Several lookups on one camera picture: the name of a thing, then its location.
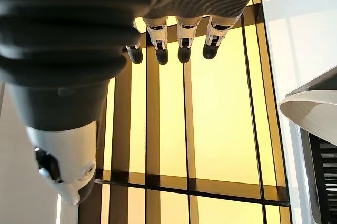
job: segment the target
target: black metal frame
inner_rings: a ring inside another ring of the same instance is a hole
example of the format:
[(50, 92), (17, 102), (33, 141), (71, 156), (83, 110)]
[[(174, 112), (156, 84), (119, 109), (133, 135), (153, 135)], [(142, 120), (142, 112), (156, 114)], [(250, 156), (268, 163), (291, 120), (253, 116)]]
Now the black metal frame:
[[(208, 17), (203, 18), (198, 26), (196, 36), (205, 35)], [(249, 72), (249, 52), (246, 46), (245, 26), (256, 25), (261, 69), (263, 74), (266, 105), (269, 118), (272, 150), (276, 173), (276, 186), (263, 184), (259, 142), (256, 134), (254, 104)], [(198, 179), (195, 174), (194, 136), (193, 136), (193, 111), (190, 63), (182, 65), (184, 77), (184, 104), (185, 104), (185, 144), (186, 144), (186, 177), (163, 176), (160, 174), (160, 137), (159, 137), (159, 66), (156, 62), (155, 51), (150, 42), (148, 33), (142, 33), (140, 47), (147, 48), (146, 63), (146, 174), (129, 172), (128, 158), (130, 150), (130, 96), (131, 96), (131, 67), (116, 78), (115, 107), (113, 127), (113, 157), (111, 171), (103, 170), (104, 148), (97, 149), (96, 184), (90, 198), (80, 205), (78, 223), (99, 223), (101, 214), (102, 186), (110, 184), (110, 221), (113, 224), (127, 223), (128, 188), (136, 187), (146, 190), (145, 193), (145, 223), (160, 223), (160, 191), (175, 192), (188, 195), (189, 223), (197, 224), (198, 206), (197, 196), (211, 197), (241, 202), (258, 203), (262, 206), (263, 223), (267, 223), (266, 205), (279, 206), (281, 224), (292, 223), (289, 191), (284, 169), (284, 156), (280, 138), (279, 121), (276, 110), (275, 94), (272, 83), (269, 51), (266, 42), (263, 12), (260, 0), (253, 0), (253, 5), (248, 6), (233, 28), (241, 28), (245, 54), (247, 83), (251, 101), (251, 114), (254, 129), (259, 184), (242, 184), (225, 181)], [(177, 41), (176, 25), (168, 27), (168, 42)]]

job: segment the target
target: black fingertip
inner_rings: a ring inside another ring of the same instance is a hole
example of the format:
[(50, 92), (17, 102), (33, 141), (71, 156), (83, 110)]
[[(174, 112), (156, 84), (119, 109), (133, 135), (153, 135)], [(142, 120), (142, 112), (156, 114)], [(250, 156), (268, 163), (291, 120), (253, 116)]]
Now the black fingertip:
[(209, 46), (207, 43), (204, 45), (204, 49), (202, 50), (202, 54), (206, 59), (213, 59), (216, 56), (217, 49), (219, 47), (216, 46)]
[(135, 64), (140, 64), (143, 61), (143, 53), (141, 49), (128, 49), (128, 56), (131, 62)]
[(180, 63), (187, 63), (191, 57), (191, 48), (180, 48), (178, 49), (178, 59)]
[(158, 49), (156, 50), (157, 61), (160, 65), (166, 65), (168, 62), (168, 50)]

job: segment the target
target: frosted glass panel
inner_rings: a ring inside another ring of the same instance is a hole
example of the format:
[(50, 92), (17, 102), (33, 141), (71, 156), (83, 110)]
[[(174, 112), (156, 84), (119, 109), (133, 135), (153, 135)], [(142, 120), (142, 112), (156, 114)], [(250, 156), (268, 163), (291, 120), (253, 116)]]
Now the frosted glass panel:
[(128, 189), (128, 224), (145, 224), (145, 189)]
[(262, 206), (258, 204), (198, 197), (198, 211), (199, 224), (263, 223)]
[(196, 177), (258, 184), (241, 29), (230, 30), (213, 60), (205, 36), (192, 46)]
[(160, 192), (160, 224), (188, 224), (189, 207), (187, 195)]
[(245, 27), (246, 42), (251, 74), (253, 102), (257, 139), (259, 141), (262, 178), (264, 185), (276, 185), (272, 145), (270, 140), (269, 122), (264, 97), (263, 78), (259, 45), (257, 43), (256, 27)]
[(130, 172), (145, 173), (146, 148), (146, 48), (142, 49), (143, 63), (132, 64)]
[(178, 43), (169, 43), (169, 61), (159, 66), (160, 173), (186, 177), (183, 65)]

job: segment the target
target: white curved object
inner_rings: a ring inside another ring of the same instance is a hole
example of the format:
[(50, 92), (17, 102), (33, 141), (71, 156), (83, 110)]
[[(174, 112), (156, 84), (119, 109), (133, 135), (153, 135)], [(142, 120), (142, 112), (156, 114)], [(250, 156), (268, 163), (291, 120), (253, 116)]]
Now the white curved object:
[(280, 110), (301, 128), (337, 145), (337, 91), (313, 90), (293, 94), (281, 102)]

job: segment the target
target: robotic hand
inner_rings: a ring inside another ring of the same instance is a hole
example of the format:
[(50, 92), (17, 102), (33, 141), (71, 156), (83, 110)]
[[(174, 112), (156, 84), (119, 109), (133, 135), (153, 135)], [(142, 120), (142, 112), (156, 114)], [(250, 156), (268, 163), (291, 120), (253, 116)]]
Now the robotic hand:
[(210, 15), (211, 59), (249, 0), (0, 0), (0, 80), (7, 82), (35, 149), (38, 172), (71, 204), (95, 179), (95, 149), (108, 82), (143, 60), (133, 20), (144, 17), (160, 64), (168, 61), (167, 16), (177, 17), (179, 61), (190, 59)]

